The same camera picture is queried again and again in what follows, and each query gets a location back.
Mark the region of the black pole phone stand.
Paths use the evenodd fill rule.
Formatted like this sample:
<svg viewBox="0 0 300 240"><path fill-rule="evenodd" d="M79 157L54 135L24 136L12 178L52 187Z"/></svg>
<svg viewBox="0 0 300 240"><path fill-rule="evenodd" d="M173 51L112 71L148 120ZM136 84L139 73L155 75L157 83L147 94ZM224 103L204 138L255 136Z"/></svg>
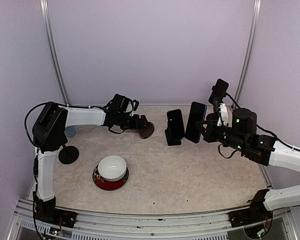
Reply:
<svg viewBox="0 0 300 240"><path fill-rule="evenodd" d="M212 93L208 99L208 102L210 104L214 104L214 99L217 98L219 100L222 100L223 98L226 97L226 92L227 92L227 89L228 87L227 86L217 86L217 85L214 85L212 87Z"/></svg>
<svg viewBox="0 0 300 240"><path fill-rule="evenodd" d="M59 161L64 165L69 165L74 163L79 158L79 150L73 146L65 144L62 145L62 149L58 154Z"/></svg>

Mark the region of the blue-edged black smartphone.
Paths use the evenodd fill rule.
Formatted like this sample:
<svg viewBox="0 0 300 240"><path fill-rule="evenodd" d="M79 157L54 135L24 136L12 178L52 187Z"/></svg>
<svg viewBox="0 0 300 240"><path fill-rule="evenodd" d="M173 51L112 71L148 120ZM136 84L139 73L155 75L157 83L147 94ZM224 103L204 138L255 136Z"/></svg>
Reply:
<svg viewBox="0 0 300 240"><path fill-rule="evenodd" d="M166 113L167 125L172 139L185 137L185 127L181 109L170 110Z"/></svg>

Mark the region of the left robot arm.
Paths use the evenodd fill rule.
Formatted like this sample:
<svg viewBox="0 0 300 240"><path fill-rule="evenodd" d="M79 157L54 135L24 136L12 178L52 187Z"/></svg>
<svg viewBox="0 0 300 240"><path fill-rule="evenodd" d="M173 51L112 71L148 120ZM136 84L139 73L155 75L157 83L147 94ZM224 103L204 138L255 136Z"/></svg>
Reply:
<svg viewBox="0 0 300 240"><path fill-rule="evenodd" d="M42 110L32 127L32 132L27 134L35 150L35 190L32 193L32 212L35 220L55 223L76 216L74 212L56 208L54 193L55 158L68 165L79 157L79 150L75 146L67 145L66 128L101 126L111 132L112 128L117 126L122 132L144 130L148 120L145 115L135 113L138 106L137 100L120 94L115 94L105 106L74 106L53 101L40 104Z"/></svg>

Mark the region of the black folding phone stand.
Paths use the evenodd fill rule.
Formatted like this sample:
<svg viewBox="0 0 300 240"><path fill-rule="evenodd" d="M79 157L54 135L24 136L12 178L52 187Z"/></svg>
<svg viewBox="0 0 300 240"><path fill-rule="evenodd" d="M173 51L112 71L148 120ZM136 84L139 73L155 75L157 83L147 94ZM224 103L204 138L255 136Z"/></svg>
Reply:
<svg viewBox="0 0 300 240"><path fill-rule="evenodd" d="M183 122L167 121L167 128L164 130L165 139L168 146L179 146L182 144L181 139L185 137Z"/></svg>

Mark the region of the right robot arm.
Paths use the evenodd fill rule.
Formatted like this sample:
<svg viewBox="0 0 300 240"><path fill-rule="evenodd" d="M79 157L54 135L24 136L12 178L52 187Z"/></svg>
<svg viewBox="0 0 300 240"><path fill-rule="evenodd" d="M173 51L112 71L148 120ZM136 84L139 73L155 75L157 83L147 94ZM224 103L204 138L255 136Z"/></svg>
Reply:
<svg viewBox="0 0 300 240"><path fill-rule="evenodd" d="M219 142L240 152L242 157L263 166L290 169L300 173L300 148L284 143L274 133L257 134L257 115L246 108L232 112L231 126L225 125L217 113L207 116L195 126L207 143ZM266 211L300 206L300 184L282 189L259 190L246 210L246 218L256 222Z"/></svg>

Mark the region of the round-base plate phone stand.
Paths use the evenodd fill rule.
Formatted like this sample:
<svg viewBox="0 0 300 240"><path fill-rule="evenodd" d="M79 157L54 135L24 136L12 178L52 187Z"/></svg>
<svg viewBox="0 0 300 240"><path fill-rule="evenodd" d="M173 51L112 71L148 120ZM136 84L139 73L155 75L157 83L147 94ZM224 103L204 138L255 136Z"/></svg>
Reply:
<svg viewBox="0 0 300 240"><path fill-rule="evenodd" d="M153 135L155 131L155 125L152 122L147 122L144 129L138 131L138 135L141 139L148 139Z"/></svg>

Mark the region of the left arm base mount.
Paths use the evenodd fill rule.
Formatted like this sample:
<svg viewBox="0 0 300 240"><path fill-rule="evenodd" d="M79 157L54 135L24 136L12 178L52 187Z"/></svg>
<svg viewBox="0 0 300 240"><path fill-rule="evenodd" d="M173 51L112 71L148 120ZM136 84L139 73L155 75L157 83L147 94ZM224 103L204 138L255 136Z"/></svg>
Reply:
<svg viewBox="0 0 300 240"><path fill-rule="evenodd" d="M74 228L77 218L77 213L74 211L56 208L56 197L48 201L43 201L36 195L34 198L33 215L35 220L71 229Z"/></svg>

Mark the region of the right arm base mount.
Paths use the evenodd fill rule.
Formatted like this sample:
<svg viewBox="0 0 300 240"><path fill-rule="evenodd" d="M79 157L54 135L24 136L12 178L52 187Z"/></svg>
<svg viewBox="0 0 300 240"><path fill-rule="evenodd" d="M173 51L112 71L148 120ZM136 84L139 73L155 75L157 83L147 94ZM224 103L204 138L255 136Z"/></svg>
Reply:
<svg viewBox="0 0 300 240"><path fill-rule="evenodd" d="M267 210L264 205L266 193L269 191L269 189L259 190L250 201L248 208L229 212L231 227L236 228L272 219L273 212Z"/></svg>

